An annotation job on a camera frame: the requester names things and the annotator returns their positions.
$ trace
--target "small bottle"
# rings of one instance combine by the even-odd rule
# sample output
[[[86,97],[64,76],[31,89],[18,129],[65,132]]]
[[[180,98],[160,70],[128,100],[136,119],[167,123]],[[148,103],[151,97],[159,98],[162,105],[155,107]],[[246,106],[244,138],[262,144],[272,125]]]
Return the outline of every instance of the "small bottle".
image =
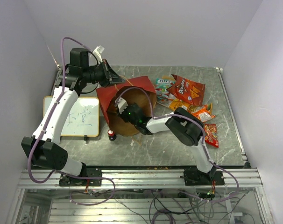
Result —
[[[112,130],[108,130],[107,134],[110,141],[114,141],[117,138],[117,135]]]

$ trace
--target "snack package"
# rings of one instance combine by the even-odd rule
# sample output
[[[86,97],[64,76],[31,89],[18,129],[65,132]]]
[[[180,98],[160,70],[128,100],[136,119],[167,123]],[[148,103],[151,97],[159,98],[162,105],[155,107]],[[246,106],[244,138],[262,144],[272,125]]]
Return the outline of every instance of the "snack package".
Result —
[[[157,103],[171,109],[172,111],[175,111],[179,107],[182,107],[183,109],[188,111],[188,109],[191,106],[189,103],[186,103],[186,102],[179,100],[179,99],[175,99],[175,100],[160,100],[160,99],[158,99]]]
[[[206,122],[216,117],[212,114],[212,103],[203,106],[191,106],[188,109],[188,112],[202,122]]]
[[[209,145],[215,146],[218,148],[218,136],[217,136],[217,127],[216,125],[205,125],[204,127],[206,136],[205,142]]]
[[[171,87],[174,83],[175,81],[170,77],[158,78],[155,85],[157,98],[167,100],[169,97],[167,88]]]
[[[193,106],[201,106],[204,99],[205,85],[196,83],[181,76],[173,75],[176,83],[167,89],[176,98]]]

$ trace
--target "table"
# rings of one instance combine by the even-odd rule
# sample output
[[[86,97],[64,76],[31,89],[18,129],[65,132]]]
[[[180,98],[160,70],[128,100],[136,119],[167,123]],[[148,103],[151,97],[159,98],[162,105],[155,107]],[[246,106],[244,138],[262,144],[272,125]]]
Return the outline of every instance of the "table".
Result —
[[[126,78],[148,76],[152,83],[162,76],[176,74],[195,82],[206,84],[204,104],[213,102],[213,114],[216,118],[208,124],[217,124],[219,148],[207,145],[209,153],[219,165],[244,165],[242,144],[236,132],[233,117],[224,86],[216,68],[191,66],[112,66]],[[90,91],[89,85],[84,91]],[[96,92],[86,96],[94,97]],[[171,112],[157,105],[155,116]],[[131,137],[119,136],[110,141],[108,126],[100,116],[100,134],[86,143],[83,138],[62,137],[60,146],[68,151],[70,157],[86,165],[95,166],[189,166],[195,161],[187,146],[183,145],[172,132],[160,132],[154,135],[137,134]]]

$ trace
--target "red chip bag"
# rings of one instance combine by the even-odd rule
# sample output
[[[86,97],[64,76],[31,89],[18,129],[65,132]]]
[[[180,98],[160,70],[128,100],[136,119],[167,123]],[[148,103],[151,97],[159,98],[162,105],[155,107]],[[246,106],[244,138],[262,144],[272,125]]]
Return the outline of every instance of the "red chip bag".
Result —
[[[216,125],[205,125],[206,132],[205,142],[218,148],[218,136]]]
[[[193,106],[201,106],[204,99],[205,85],[196,83],[181,76],[173,75],[176,83],[167,91],[176,98],[181,99]]]

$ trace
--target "white plastic piece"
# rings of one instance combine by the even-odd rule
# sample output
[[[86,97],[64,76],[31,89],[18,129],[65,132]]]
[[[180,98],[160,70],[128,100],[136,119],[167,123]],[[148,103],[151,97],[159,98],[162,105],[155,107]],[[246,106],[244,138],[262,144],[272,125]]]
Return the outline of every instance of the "white plastic piece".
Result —
[[[74,176],[78,176],[81,172],[81,168],[82,168],[81,162],[78,162],[68,156],[64,168],[61,169],[60,171]]]
[[[169,128],[165,125],[165,122],[167,122],[167,120],[170,118],[171,117],[165,117],[158,120],[150,119],[146,128],[153,134],[162,131],[169,131]]]
[[[207,156],[204,152],[203,146],[201,145],[202,138],[203,137],[201,137],[200,140],[198,141],[198,145],[197,146],[191,146],[190,150],[191,150],[192,156],[194,157],[194,159],[196,161],[197,169],[199,171],[207,174],[213,167],[213,165],[210,163],[210,161],[211,162],[214,162],[214,161],[210,157],[208,151],[207,151],[207,153],[208,153],[209,159],[207,159]]]
[[[39,125],[39,128],[35,130],[33,135],[38,137],[41,133],[41,126],[44,126],[45,121],[50,113],[50,110],[52,106],[56,103],[58,96],[62,92],[62,87],[58,87],[54,89],[54,95],[53,99],[50,103],[50,106],[42,120],[42,122]],[[63,126],[65,124],[65,121],[68,117],[68,114],[73,107],[74,103],[77,101],[78,95],[75,91],[70,91],[69,88],[65,88],[64,95],[60,99],[59,104],[56,106],[51,119],[49,121],[49,124],[46,128],[46,133],[42,136],[42,140],[51,139],[51,142],[54,142],[56,144],[59,144],[61,133]]]
[[[93,54],[98,59],[99,63],[101,63],[103,61],[102,57],[101,57],[101,54],[102,54],[103,51],[104,51],[104,47],[102,47],[101,45],[96,47],[95,50],[93,51]]]
[[[122,97],[119,98],[119,101],[117,103],[119,112],[122,113],[124,109],[128,106],[128,103],[126,100],[124,100]]]

